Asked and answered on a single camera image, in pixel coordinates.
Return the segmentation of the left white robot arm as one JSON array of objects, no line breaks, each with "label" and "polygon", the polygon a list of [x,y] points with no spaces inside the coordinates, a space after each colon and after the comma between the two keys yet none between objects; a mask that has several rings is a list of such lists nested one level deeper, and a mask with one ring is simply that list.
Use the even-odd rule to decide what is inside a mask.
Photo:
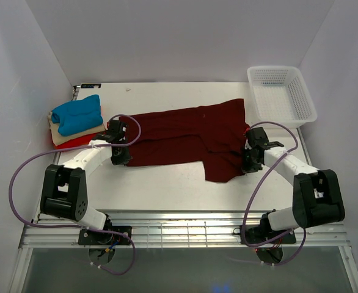
[{"label": "left white robot arm", "polygon": [[105,161],[125,165],[131,160],[126,138],[127,124],[110,120],[108,129],[98,133],[89,147],[62,165],[51,164],[45,170],[40,211],[65,218],[92,229],[92,237],[100,244],[113,237],[108,216],[89,206],[88,177]]}]

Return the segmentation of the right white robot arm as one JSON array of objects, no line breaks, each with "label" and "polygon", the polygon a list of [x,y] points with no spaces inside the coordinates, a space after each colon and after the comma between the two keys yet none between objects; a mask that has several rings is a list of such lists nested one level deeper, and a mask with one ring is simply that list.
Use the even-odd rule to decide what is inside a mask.
[{"label": "right white robot arm", "polygon": [[245,228],[242,238],[254,244],[274,242],[296,228],[311,228],[345,219],[345,207],[337,174],[319,170],[293,156],[280,142],[271,142],[262,127],[246,132],[249,148],[243,149],[243,173],[267,166],[293,187],[292,205],[262,215],[257,226]]}]

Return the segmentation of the dark red t shirt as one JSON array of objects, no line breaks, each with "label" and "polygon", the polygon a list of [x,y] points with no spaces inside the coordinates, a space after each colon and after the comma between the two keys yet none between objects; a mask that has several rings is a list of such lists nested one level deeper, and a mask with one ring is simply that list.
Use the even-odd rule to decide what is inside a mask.
[{"label": "dark red t shirt", "polygon": [[243,175],[244,100],[120,117],[127,124],[129,167],[202,162],[205,179],[226,183]]}]

